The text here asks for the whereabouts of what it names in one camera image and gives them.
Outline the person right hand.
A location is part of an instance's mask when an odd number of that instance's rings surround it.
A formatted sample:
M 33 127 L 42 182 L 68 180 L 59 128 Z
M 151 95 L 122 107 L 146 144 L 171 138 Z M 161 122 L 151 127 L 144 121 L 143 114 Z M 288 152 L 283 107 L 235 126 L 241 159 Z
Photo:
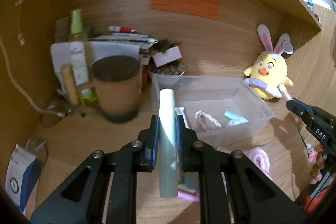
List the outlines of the person right hand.
M 321 170 L 325 167 L 325 160 L 323 159 L 323 145 L 318 144 L 311 153 L 309 153 L 309 161 L 312 163 L 310 171 L 310 184 L 314 185 L 321 180 Z

